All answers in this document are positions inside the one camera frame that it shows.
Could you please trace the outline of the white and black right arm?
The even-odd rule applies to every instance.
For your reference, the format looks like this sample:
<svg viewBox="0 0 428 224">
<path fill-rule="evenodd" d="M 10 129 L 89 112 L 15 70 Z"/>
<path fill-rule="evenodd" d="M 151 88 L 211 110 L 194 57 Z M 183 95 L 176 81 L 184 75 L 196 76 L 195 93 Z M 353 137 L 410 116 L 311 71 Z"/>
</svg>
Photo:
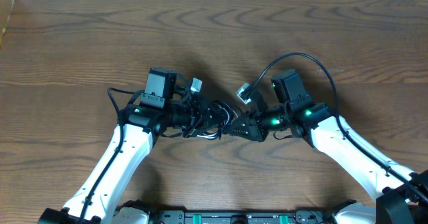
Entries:
<svg viewBox="0 0 428 224">
<path fill-rule="evenodd" d="M 300 75 L 286 70 L 272 79 L 279 105 L 268 108 L 257 88 L 245 83 L 236 92 L 254 108 L 243 113 L 228 133 L 263 142 L 270 132 L 289 129 L 293 138 L 336 161 L 375 202 L 367 207 L 349 201 L 325 213 L 323 223 L 426 223 L 427 172 L 416 173 L 389 158 L 329 105 L 314 103 Z"/>
</svg>

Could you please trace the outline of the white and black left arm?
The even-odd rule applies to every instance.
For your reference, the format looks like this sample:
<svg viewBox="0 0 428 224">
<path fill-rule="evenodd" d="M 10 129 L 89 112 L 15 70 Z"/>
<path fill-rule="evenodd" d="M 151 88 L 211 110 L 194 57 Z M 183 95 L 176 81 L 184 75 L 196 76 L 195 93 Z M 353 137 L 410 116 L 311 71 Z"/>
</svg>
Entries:
<svg viewBox="0 0 428 224">
<path fill-rule="evenodd" d="M 180 135 L 206 137 L 229 120 L 220 104 L 200 94 L 170 96 L 134 93 L 127 106 L 117 111 L 118 125 L 98 164 L 61 210 L 47 208 L 39 223 L 151 223 L 149 211 L 119 207 L 119 200 L 139 164 L 149 155 L 167 128 Z"/>
</svg>

